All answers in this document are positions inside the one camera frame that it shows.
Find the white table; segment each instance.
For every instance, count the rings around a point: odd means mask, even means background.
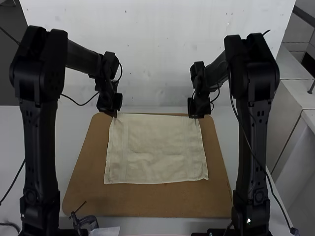
[[[123,112],[186,113],[186,107],[125,107]],[[72,171],[78,158],[92,116],[94,107],[61,106],[56,120],[56,171],[63,201]],[[238,166],[238,124],[231,107],[215,107],[212,115],[232,189],[235,186]],[[24,138],[21,114],[18,107],[0,107],[0,196],[8,189],[24,158]],[[7,199],[0,206],[0,221],[20,222],[19,198],[24,186],[24,171],[12,188]],[[270,231],[275,236],[289,235],[282,212],[271,196]],[[208,228],[225,228],[230,219],[190,218],[136,218],[99,217],[101,227],[120,226],[120,235],[178,234],[206,232]],[[60,212],[60,227],[71,227]],[[0,235],[15,236],[10,227],[0,227]]]

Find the wire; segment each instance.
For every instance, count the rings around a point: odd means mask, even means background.
[[[74,101],[71,97],[67,96],[67,95],[64,95],[64,94],[61,94],[62,97],[65,97],[67,99],[69,99],[70,101],[72,101],[73,103],[75,103],[76,105],[78,105],[79,107],[83,107],[85,105],[87,105],[89,102],[91,102],[91,100],[96,96],[98,95],[99,92],[97,92],[96,94],[94,94],[88,101],[86,101],[85,103],[82,103],[82,104],[79,104],[77,103],[76,101]]]
[[[2,28],[0,26],[0,30],[6,35],[8,36],[10,39],[12,39],[18,46],[20,45],[20,42],[18,40],[16,40],[13,36],[11,36],[4,28]]]
[[[265,36],[265,34],[266,34],[266,33],[269,33],[269,32],[270,32],[270,29],[269,29],[269,30],[266,30],[265,33],[262,34],[262,36]]]
[[[12,223],[12,222],[9,222],[9,221],[7,221],[7,222],[5,222],[5,223],[0,223],[0,226],[10,226],[10,227],[13,227],[13,228],[15,228],[15,230],[18,232],[18,234],[20,233],[20,227],[17,225],[17,224],[14,224],[14,223]]]
[[[191,113],[191,110],[190,110],[190,106],[191,106],[191,101],[193,100],[193,96],[196,94],[196,90],[192,93],[191,95],[191,100],[189,102],[189,107],[188,107],[188,111]]]
[[[248,147],[249,147],[249,149],[250,149],[250,151],[251,151],[251,154],[252,154],[254,160],[259,164],[259,166],[262,168],[264,174],[266,175],[266,177],[267,177],[267,179],[268,179],[268,182],[269,182],[271,194],[272,194],[272,196],[275,198],[276,202],[278,203],[278,205],[279,205],[279,207],[280,207],[280,209],[281,209],[281,211],[282,211],[282,214],[284,215],[284,218],[285,218],[285,221],[286,221],[287,226],[289,227],[289,229],[291,229],[290,223],[289,223],[288,218],[287,218],[287,216],[286,216],[286,214],[285,214],[285,212],[284,212],[284,209],[283,209],[281,203],[279,202],[277,196],[276,196],[275,193],[274,193],[274,190],[273,190],[273,187],[272,187],[272,184],[271,184],[269,175],[268,175],[267,172],[266,172],[266,168],[265,168],[265,167],[258,161],[258,159],[256,158],[256,155],[254,154],[254,152],[253,152],[253,150],[252,150],[252,147],[251,147],[251,145],[250,145],[250,143],[249,143],[249,141],[248,141],[248,139],[247,139],[247,136],[246,136],[246,133],[245,133],[243,124],[241,123],[241,121],[240,121],[240,119],[239,119],[239,117],[238,117],[238,115],[237,115],[237,112],[236,112],[236,110],[235,110],[234,103],[233,103],[233,99],[232,99],[232,92],[231,92],[231,88],[232,88],[232,87],[231,87],[231,77],[230,77],[230,75],[231,75],[231,71],[230,71],[230,74],[229,74],[229,77],[228,77],[228,82],[229,82],[229,87],[230,87],[230,101],[231,101],[231,105],[232,105],[232,109],[233,109],[234,115],[236,116],[236,118],[237,118],[237,120],[238,120],[238,122],[239,122],[239,124],[240,124],[240,126],[241,126],[241,128],[242,128],[242,131],[243,131],[245,140],[246,140],[247,145],[248,145]]]
[[[22,162],[22,164],[21,164],[21,166],[20,166],[20,168],[19,168],[19,170],[18,170],[18,173],[16,173],[16,175],[15,175],[15,177],[14,177],[14,179],[13,179],[13,182],[11,183],[9,189],[7,190],[7,192],[5,193],[5,195],[3,196],[3,198],[0,200],[0,206],[1,206],[2,202],[5,200],[6,196],[8,196],[9,192],[11,191],[11,189],[12,189],[13,185],[15,184],[15,181],[16,181],[16,179],[18,178],[18,176],[19,176],[19,174],[20,174],[20,172],[21,172],[21,170],[22,170],[24,164],[25,164],[25,159],[23,160],[23,162]]]
[[[225,229],[225,231],[224,231],[224,234],[223,234],[222,236],[225,236],[226,232],[227,232],[229,229],[231,229],[232,225],[233,225],[233,223],[232,223],[232,221],[231,221],[231,223],[229,223],[228,226],[226,227],[226,229]]]
[[[123,67],[122,67],[121,63],[119,63],[119,66],[120,66],[120,76],[119,76],[118,80],[116,81],[116,83],[119,82],[119,80],[121,79],[121,77],[123,75]]]

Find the towel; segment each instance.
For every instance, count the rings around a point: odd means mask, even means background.
[[[208,179],[198,120],[122,114],[112,120],[104,184]]]

